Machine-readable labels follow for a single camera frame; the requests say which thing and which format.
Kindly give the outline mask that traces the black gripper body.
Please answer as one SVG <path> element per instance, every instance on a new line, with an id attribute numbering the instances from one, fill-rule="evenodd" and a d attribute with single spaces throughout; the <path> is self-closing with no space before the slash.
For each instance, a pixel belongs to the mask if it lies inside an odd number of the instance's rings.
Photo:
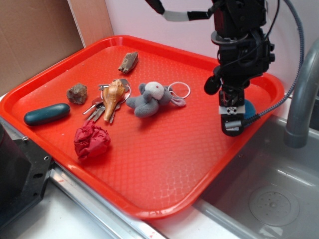
<path id="1" fill-rule="evenodd" d="M 240 38 L 223 38 L 214 31 L 211 41 L 219 46 L 219 65 L 204 85 L 209 95 L 220 87 L 226 91 L 241 91 L 248 87 L 250 79 L 263 75 L 275 61 L 274 44 L 261 29 L 250 30 Z"/>

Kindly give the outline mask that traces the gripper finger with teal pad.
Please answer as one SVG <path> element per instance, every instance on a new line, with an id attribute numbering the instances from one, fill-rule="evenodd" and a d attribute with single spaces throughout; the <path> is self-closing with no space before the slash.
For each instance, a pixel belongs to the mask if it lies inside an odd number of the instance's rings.
<path id="1" fill-rule="evenodd" d="M 230 98 L 228 88 L 222 86 L 219 91 L 219 114 L 220 115 L 229 115 L 230 114 Z"/>
<path id="2" fill-rule="evenodd" d="M 242 88 L 233 90 L 233 97 L 231 100 L 231 106 L 233 110 L 233 115 L 231 122 L 235 124 L 237 121 L 241 121 L 246 113 L 245 108 L 245 92 Z"/>

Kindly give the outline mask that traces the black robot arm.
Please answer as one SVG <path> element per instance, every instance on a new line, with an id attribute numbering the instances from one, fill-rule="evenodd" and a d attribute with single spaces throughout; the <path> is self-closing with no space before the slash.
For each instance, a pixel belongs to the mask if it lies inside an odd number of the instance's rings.
<path id="1" fill-rule="evenodd" d="M 219 113 L 226 129 L 243 127 L 244 90 L 250 80 L 267 72 L 274 62 L 274 46 L 263 33 L 266 5 L 263 0 L 214 0 L 207 11 L 166 10 L 159 0 L 147 4 L 167 21 L 182 22 L 214 18 L 211 41 L 219 47 L 219 65 L 204 85 L 209 95 L 219 93 Z"/>

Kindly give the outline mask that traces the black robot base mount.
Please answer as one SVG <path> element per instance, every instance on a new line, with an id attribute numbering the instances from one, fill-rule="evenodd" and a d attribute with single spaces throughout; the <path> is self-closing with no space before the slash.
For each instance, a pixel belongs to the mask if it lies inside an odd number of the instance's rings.
<path id="1" fill-rule="evenodd" d="M 53 159 L 33 140 L 12 139 L 0 126 L 0 228 L 38 204 Z"/>

